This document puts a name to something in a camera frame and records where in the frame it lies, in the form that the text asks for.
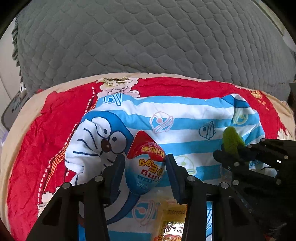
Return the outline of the yellow packaged cake snack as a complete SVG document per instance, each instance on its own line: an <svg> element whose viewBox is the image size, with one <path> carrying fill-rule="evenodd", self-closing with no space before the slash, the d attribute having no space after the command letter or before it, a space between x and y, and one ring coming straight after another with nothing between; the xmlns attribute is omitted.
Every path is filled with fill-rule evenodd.
<svg viewBox="0 0 296 241"><path fill-rule="evenodd" d="M187 204L178 204L174 200L161 202L151 240L181 240L185 225Z"/></svg>

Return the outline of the red blue surprise egg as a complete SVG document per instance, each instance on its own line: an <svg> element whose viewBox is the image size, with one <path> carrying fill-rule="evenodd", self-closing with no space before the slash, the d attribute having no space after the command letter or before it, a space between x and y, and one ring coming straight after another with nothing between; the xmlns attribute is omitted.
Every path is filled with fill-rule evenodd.
<svg viewBox="0 0 296 241"><path fill-rule="evenodd" d="M125 180L131 193L144 195L161 180L165 151L146 132L137 132L125 163Z"/></svg>

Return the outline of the blue striped cartoon cloth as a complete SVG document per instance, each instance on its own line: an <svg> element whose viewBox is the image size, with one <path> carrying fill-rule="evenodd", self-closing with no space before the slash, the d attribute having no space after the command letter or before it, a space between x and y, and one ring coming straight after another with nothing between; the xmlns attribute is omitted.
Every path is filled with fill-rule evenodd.
<svg viewBox="0 0 296 241"><path fill-rule="evenodd" d="M246 144L266 137L258 112L238 94L211 99L107 95L82 117L66 149L65 165L74 172L73 185L85 184L118 155L127 155L137 132L144 131L190 175L211 184L229 182L230 172L215 161L213 152L230 126ZM161 202L173 197L166 170L144 195L131 193L125 178L119 190L105 209L110 239L151 240Z"/></svg>

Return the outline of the red floral blanket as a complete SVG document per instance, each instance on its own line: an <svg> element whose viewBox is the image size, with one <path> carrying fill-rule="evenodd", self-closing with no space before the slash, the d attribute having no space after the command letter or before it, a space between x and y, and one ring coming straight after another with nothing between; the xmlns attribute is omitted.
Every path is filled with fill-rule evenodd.
<svg viewBox="0 0 296 241"><path fill-rule="evenodd" d="M74 173L65 167L65 152L71 136L86 111L94 108L100 97L114 93L134 97L182 96L201 99L236 93L258 112L267 138L279 138L280 129L287 131L277 111L262 91L218 81L196 82L172 78L103 78L64 92L53 91L46 98L40 116L31 123L21 143L9 178L8 219L15 240L25 240L58 187Z"/></svg>

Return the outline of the dark bedside table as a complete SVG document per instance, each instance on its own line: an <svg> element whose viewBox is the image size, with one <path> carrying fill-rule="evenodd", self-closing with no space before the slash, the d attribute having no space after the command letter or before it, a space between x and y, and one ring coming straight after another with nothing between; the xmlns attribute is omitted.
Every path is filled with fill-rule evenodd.
<svg viewBox="0 0 296 241"><path fill-rule="evenodd" d="M29 97L27 95L19 99L19 95L17 94L8 104L3 114L1 115L1 124L7 131L10 131L13 123L20 113L21 108L28 100Z"/></svg>

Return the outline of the grey quilted headboard cover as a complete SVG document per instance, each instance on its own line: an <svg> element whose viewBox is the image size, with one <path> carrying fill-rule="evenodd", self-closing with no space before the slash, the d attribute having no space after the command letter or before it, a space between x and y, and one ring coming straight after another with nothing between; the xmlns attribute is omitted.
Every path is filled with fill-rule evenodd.
<svg viewBox="0 0 296 241"><path fill-rule="evenodd" d="M229 82L286 100L295 53L252 1L31 1L12 57L29 96L114 72Z"/></svg>

